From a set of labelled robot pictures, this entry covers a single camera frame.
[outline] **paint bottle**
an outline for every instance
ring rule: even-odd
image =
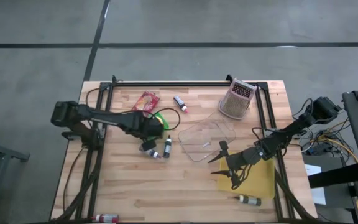
[[[154,140],[149,140],[146,142],[143,142],[142,145],[140,145],[139,151],[144,152],[145,154],[149,155],[150,157],[160,159],[161,156],[156,152],[154,149],[157,147]]]
[[[168,135],[167,140],[165,140],[164,154],[162,157],[169,158],[169,155],[171,154],[171,144],[172,144],[171,135]]]
[[[257,198],[257,197],[240,195],[240,196],[235,196],[234,198],[238,199],[242,203],[246,203],[246,204],[249,204],[249,205],[260,206],[262,204],[262,200],[260,198]]]
[[[184,111],[185,113],[188,113],[188,110],[187,110],[187,106],[185,104],[185,102],[183,102],[183,100],[181,100],[181,98],[179,98],[179,96],[174,96],[173,97],[173,100],[175,101],[175,103],[180,107],[180,109],[182,111]]]
[[[117,223],[119,221],[118,215],[111,214],[96,215],[92,219],[98,223]]]
[[[161,156],[154,149],[149,149],[149,150],[145,151],[145,153],[153,158],[161,159]]]

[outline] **butcher block tabletop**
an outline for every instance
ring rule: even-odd
[[[284,128],[293,121],[284,82],[282,80],[263,82],[268,83],[277,127]],[[100,82],[84,82],[79,102],[85,103],[87,92],[99,87],[99,84]],[[180,146],[178,133],[217,112],[218,102],[226,94],[227,89],[228,86],[114,87],[110,111],[130,110],[143,92],[148,90],[160,97],[154,111],[166,107],[175,108],[181,115],[181,123],[175,130],[166,131],[163,139],[157,141],[158,152],[162,153],[165,138],[168,134],[171,135],[172,150],[169,159],[154,159],[146,156],[139,151],[142,143],[140,139],[125,134],[117,127],[108,126],[94,214],[118,214],[120,222],[277,221],[272,199],[263,199],[260,207],[239,203],[233,199],[234,193],[218,190],[218,176],[210,174],[212,171],[219,170],[219,161],[208,164],[207,162],[212,159],[209,157],[201,162],[193,162]],[[261,91],[261,94],[265,119],[269,124],[264,92]],[[95,107],[97,95],[97,91],[89,94],[90,106]],[[173,101],[175,95],[180,96],[186,103],[188,114],[180,111],[175,105]],[[178,118],[175,112],[167,110],[161,114],[170,127],[176,125]],[[257,140],[251,131],[253,127],[260,127],[255,97],[245,118],[236,122],[234,125],[236,139],[229,144],[229,150],[234,152],[253,146]],[[63,213],[63,188],[70,167],[80,150],[81,141],[69,142],[51,218],[57,218]],[[66,207],[80,189],[85,157],[86,150],[83,150],[67,187]],[[299,147],[289,146],[284,162],[291,191],[302,206],[317,217]],[[85,198],[83,216],[88,210],[89,194],[90,190]],[[281,191],[280,198],[284,217],[288,217]]]

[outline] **yellow plastic board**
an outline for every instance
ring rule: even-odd
[[[225,159],[221,159],[221,170],[228,170]],[[258,198],[274,198],[274,161],[260,160],[253,165],[248,178],[236,190],[231,189],[230,178],[219,175],[218,189],[241,195],[250,195]]]

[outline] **box grater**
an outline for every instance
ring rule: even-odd
[[[219,111],[230,118],[242,119],[246,115],[256,88],[256,86],[235,78],[230,85],[229,91],[219,102]]]

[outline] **gray floor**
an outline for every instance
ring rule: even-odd
[[[0,1],[0,43],[92,42],[103,0]],[[113,0],[101,42],[358,42],[358,0]],[[77,100],[90,49],[0,49],[0,145],[12,162],[0,223],[47,220],[67,142],[50,116]],[[284,80],[291,108],[358,90],[358,48],[99,49],[91,80]],[[336,122],[346,118],[341,114]],[[351,130],[343,132],[355,147]],[[351,222],[343,210],[318,207]]]

